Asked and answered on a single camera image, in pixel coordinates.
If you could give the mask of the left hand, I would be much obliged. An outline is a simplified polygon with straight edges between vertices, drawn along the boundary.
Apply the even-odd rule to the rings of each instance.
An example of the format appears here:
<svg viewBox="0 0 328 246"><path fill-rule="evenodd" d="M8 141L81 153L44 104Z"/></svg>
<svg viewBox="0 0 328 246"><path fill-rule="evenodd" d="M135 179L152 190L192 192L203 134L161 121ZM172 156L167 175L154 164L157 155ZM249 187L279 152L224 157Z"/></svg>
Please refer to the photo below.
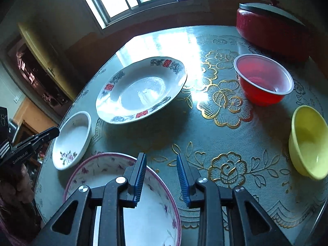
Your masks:
<svg viewBox="0 0 328 246"><path fill-rule="evenodd" d="M26 166L22 164L20 181L16 185L1 182L1 199L11 205L28 204L34 199L34 192Z"/></svg>

